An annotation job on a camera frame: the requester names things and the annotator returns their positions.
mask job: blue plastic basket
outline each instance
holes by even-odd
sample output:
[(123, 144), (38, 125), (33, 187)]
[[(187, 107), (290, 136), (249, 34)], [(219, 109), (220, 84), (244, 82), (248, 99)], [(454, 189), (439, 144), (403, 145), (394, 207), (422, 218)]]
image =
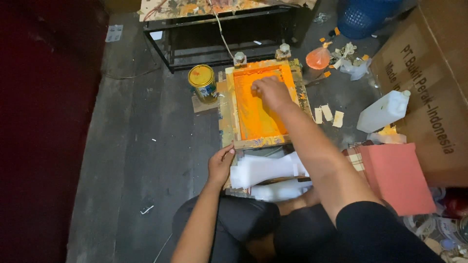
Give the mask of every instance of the blue plastic basket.
[(338, 29), (351, 39), (370, 36), (385, 18), (393, 15), (402, 0), (341, 0)]

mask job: pink folder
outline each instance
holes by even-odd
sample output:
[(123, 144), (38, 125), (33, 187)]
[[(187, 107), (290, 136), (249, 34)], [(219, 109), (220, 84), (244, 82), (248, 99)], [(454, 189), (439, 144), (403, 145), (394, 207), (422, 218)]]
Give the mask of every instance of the pink folder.
[(400, 216), (436, 211), (415, 148), (414, 143), (358, 148), (372, 190)]

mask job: plaid cloth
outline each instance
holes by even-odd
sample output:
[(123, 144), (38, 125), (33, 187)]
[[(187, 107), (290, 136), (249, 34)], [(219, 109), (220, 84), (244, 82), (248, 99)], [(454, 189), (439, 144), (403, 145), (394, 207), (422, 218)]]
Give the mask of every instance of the plaid cloth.
[(350, 161), (350, 163), (354, 166), (354, 169), (367, 180), (366, 177), (366, 169), (364, 168), (364, 164), (362, 162), (361, 153), (359, 152), (360, 145), (367, 146), (367, 145), (374, 145), (371, 140), (367, 140), (365, 142), (358, 142), (358, 143), (350, 143), (348, 144), (349, 149), (344, 149), (342, 151), (343, 155)]

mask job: black pants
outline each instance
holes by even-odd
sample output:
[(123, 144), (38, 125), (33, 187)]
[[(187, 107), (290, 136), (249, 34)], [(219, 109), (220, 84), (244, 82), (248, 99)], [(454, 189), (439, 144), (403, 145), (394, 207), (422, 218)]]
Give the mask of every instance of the black pants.
[[(197, 197), (190, 199), (175, 213), (172, 233), (176, 240), (180, 238), (196, 201)], [(272, 232), (279, 259), (343, 262), (340, 256), (343, 255), (345, 261), (350, 260), (347, 251), (336, 247), (339, 246), (339, 236), (322, 205), (297, 209), (287, 216), (280, 216), (274, 203), (222, 196), (210, 262), (254, 262), (245, 249), (245, 242)]]

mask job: white plastic jug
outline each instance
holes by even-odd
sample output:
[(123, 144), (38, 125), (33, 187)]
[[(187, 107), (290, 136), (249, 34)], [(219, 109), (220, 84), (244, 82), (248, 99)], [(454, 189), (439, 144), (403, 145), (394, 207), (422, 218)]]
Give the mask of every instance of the white plastic jug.
[(409, 90), (390, 91), (361, 112), (357, 129), (371, 133), (405, 117), (410, 95)]

